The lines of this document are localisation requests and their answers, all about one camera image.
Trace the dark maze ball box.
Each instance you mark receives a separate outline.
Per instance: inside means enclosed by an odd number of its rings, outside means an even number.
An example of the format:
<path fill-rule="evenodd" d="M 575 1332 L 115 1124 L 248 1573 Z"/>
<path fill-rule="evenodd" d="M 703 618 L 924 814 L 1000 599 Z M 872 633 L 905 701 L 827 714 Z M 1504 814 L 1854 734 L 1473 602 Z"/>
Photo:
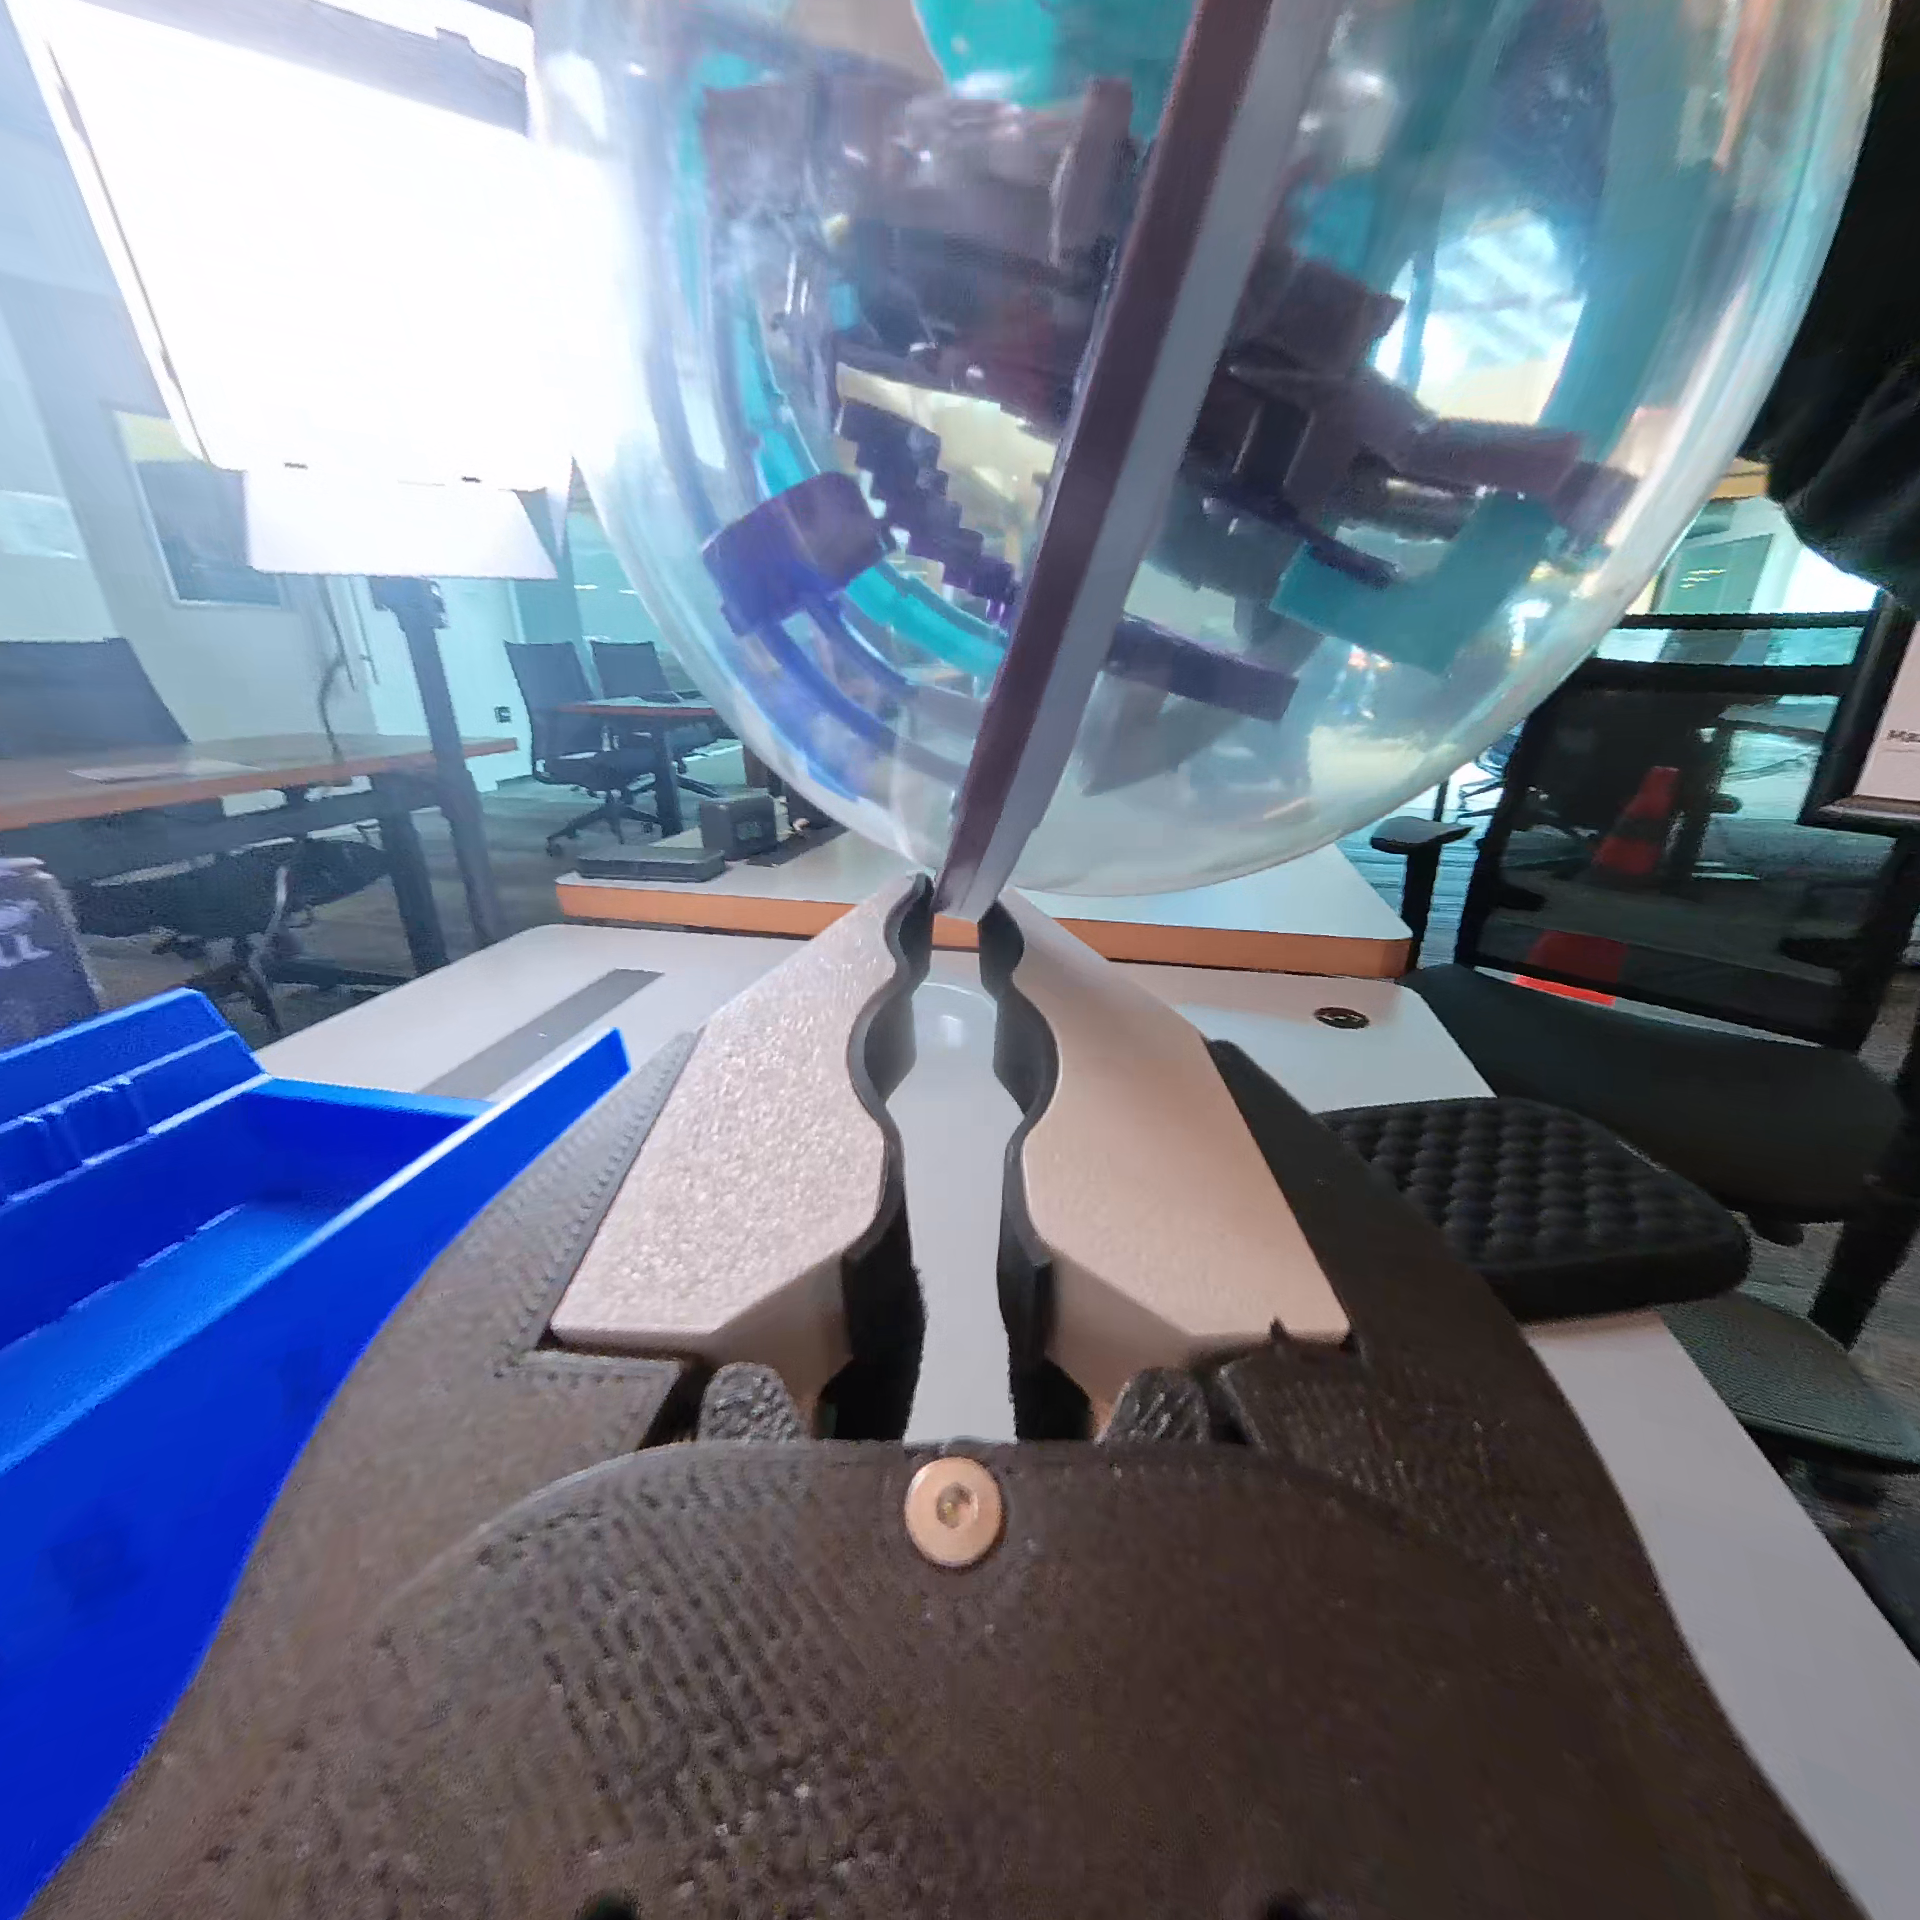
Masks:
<path fill-rule="evenodd" d="M 79 929 L 57 876 L 24 854 L 3 858 L 3 1052 L 102 1012 Z"/>

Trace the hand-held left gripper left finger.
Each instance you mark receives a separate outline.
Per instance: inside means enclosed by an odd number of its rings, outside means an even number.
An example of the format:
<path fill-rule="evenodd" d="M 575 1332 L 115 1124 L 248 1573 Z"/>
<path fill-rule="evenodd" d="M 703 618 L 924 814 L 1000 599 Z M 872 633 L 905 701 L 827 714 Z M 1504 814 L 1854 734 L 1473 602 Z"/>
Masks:
<path fill-rule="evenodd" d="M 926 1306 L 891 1098 L 926 972 L 928 881 L 891 881 L 703 1022 L 559 1294 L 559 1349 L 750 1363 L 833 1434 L 902 1434 Z"/>

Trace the orange traffic cone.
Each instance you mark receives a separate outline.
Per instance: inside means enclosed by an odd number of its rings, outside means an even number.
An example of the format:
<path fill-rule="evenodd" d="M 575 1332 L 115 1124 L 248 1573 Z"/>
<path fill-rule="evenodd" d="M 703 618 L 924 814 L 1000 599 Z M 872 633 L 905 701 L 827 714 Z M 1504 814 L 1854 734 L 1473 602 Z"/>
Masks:
<path fill-rule="evenodd" d="M 1629 803 L 1598 841 L 1574 895 L 1611 902 L 1657 887 L 1677 812 L 1680 773 L 1659 763 L 1646 770 Z M 1628 941 L 1589 929 L 1547 929 L 1524 956 L 1519 986 L 1556 998 L 1611 1005 L 1623 978 Z"/>

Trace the black framed marker sign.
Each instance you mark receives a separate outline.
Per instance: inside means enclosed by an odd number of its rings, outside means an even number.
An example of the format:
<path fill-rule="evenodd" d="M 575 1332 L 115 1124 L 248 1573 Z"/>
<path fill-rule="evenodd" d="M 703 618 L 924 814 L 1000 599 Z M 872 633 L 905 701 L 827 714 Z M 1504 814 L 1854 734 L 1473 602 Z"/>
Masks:
<path fill-rule="evenodd" d="M 1803 825 L 1918 834 L 1915 614 L 1881 599 L 1820 749 Z"/>

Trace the person's right forearm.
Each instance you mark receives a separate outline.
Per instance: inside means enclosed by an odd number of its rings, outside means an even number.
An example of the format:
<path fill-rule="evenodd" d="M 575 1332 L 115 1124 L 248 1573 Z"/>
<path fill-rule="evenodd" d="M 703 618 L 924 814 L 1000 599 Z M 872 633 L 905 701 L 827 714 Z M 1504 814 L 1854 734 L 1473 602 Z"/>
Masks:
<path fill-rule="evenodd" d="M 1918 4 L 1893 3 L 1855 174 L 1741 455 L 1798 542 L 1918 610 Z"/>

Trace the grey desk with orange edge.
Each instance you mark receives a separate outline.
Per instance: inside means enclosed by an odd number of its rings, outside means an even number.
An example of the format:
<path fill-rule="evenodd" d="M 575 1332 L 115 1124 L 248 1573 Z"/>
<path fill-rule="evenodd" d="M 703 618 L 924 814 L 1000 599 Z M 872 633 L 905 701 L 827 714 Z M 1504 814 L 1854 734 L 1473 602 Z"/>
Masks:
<path fill-rule="evenodd" d="M 579 923 L 808 940 L 902 876 L 895 854 L 840 834 L 774 868 L 737 862 L 695 883 L 565 871 L 558 902 Z M 1334 849 L 1179 894 L 1028 894 L 1028 902 L 1126 965 L 1380 980 L 1411 967 L 1399 911 Z"/>

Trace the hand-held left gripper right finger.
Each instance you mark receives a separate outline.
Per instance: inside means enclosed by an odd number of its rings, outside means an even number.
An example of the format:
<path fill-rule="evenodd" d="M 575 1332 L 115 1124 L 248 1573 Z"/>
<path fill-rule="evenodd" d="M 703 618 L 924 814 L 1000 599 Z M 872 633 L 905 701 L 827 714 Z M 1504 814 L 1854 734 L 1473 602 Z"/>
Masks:
<path fill-rule="evenodd" d="M 1148 1371 L 1353 1334 L 1209 1039 L 1024 900 L 980 921 L 1020 1109 L 996 1286 L 1016 1434 L 1087 1434 Z"/>

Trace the wooden top office desk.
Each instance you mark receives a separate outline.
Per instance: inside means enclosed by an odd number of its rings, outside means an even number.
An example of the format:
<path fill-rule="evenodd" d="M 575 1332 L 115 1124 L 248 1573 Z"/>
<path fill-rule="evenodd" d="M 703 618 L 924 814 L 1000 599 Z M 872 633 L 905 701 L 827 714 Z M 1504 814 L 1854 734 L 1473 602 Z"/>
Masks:
<path fill-rule="evenodd" d="M 732 740 L 736 734 L 732 732 L 724 716 L 708 707 L 695 703 L 689 709 L 680 707 L 646 707 L 646 703 L 614 703 L 613 700 L 584 700 L 584 701 L 567 701 L 555 709 L 555 716 L 579 718 L 584 723 L 593 723 L 601 734 L 608 739 L 608 745 L 616 747 L 619 743 L 641 743 L 641 756 L 646 759 L 646 770 L 653 775 L 653 788 L 659 796 L 675 794 L 678 796 L 680 788 L 689 790 L 695 798 L 701 801 L 687 783 L 677 779 L 677 770 L 671 763 L 671 755 L 668 747 L 668 732 L 680 727 L 692 721 L 716 718 L 720 721 Z M 724 796 L 724 788 L 713 786 L 716 798 Z"/>
<path fill-rule="evenodd" d="M 502 735 L 455 735 L 439 753 L 424 735 L 280 734 L 5 759 L 5 843 L 32 851 L 60 828 L 116 821 L 68 863 L 101 881 L 371 825 L 407 954 L 424 974 L 446 967 L 448 934 L 416 815 L 444 819 L 470 941 L 495 945 L 505 929 L 470 763 L 509 747 Z"/>

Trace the black mesh office chair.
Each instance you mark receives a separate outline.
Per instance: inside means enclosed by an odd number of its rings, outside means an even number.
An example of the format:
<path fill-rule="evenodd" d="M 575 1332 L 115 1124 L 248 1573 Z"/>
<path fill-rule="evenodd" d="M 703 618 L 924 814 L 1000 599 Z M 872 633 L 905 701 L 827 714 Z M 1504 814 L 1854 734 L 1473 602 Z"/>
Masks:
<path fill-rule="evenodd" d="M 1847 662 L 1593 659 L 1519 729 L 1454 956 L 1407 986 L 1489 1090 L 1585 1115 L 1793 1242 L 1840 1228 L 1813 1318 L 1852 1345 L 1915 1236 L 1915 1045 L 1863 1045 L 1915 933 L 1915 837 L 1806 825 Z M 1648 767 L 1683 782 L 1657 887 L 1577 899 Z M 1547 929 L 1628 941 L 1611 1005 L 1519 986 Z"/>

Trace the clear plastic maze ball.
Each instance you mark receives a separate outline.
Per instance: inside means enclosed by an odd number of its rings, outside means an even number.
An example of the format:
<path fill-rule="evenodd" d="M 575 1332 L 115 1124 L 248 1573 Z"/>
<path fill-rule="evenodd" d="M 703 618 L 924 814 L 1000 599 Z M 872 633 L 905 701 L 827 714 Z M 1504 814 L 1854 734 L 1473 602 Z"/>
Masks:
<path fill-rule="evenodd" d="M 531 4 L 596 519 L 983 921 L 1382 819 L 1732 461 L 1893 4 Z"/>

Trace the blue plastic bin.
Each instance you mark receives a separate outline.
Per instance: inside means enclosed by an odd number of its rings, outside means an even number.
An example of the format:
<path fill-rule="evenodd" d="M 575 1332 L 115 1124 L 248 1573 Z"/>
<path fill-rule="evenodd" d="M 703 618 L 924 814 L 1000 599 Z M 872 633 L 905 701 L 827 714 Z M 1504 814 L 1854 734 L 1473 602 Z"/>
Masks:
<path fill-rule="evenodd" d="M 152 1747 L 404 1292 L 628 1071 L 605 1034 L 492 1105 L 299 1082 L 190 989 L 5 1052 L 5 1916 Z"/>

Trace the person's padded office chair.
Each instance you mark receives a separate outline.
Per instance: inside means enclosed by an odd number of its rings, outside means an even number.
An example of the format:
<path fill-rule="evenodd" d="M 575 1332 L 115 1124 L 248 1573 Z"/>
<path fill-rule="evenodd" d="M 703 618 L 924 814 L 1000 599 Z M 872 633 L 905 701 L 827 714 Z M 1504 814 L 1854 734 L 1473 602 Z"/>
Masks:
<path fill-rule="evenodd" d="M 1593 1121 L 1523 1098 L 1323 1110 L 1527 1325 L 1657 1313 L 1784 1457 L 1915 1474 L 1915 1420 L 1806 1317 L 1741 1289 L 1739 1219 Z"/>

